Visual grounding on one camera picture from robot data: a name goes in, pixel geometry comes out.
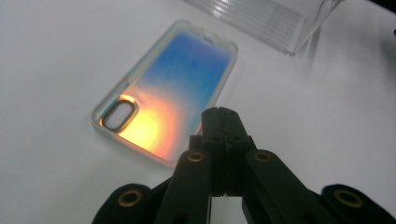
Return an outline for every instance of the clamp jaw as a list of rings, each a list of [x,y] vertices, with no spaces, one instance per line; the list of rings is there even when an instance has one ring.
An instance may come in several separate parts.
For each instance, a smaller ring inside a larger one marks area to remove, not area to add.
[[[203,224],[210,222],[211,197],[242,197],[249,224],[396,223],[360,191],[328,186],[307,189],[274,153],[259,150],[238,114],[210,108],[202,135],[190,137],[173,176],[154,189],[129,184],[115,190],[93,224]]]

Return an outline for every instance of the transparent plastic stand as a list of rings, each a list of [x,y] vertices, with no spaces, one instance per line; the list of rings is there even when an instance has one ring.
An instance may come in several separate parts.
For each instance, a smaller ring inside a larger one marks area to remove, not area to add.
[[[342,0],[184,0],[294,55]]]

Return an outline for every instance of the clear phone case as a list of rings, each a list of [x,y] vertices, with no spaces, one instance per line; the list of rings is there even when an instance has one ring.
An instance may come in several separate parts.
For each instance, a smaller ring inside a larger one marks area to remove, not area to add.
[[[237,57],[230,40],[177,21],[92,113],[99,133],[176,164]]]

